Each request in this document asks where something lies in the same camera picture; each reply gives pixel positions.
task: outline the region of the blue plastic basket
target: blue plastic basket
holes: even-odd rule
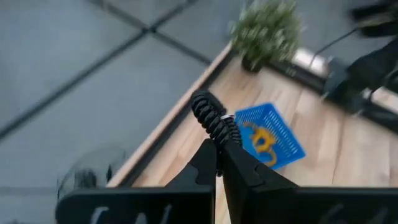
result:
[[[235,112],[235,121],[242,134],[243,148],[261,162],[270,161],[271,156],[267,152],[258,153],[255,150],[250,138],[253,134],[252,127],[245,127],[243,123],[252,122],[274,135],[276,143],[272,149],[276,153],[277,162],[272,169],[278,169],[305,156],[303,148],[272,103],[239,110]]]

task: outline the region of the coiled cable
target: coiled cable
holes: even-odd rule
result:
[[[230,140],[242,146],[242,137],[233,116],[226,115],[226,109],[209,91],[197,90],[192,94],[192,111],[198,122],[206,129],[217,146],[218,177],[222,176],[223,146]]]

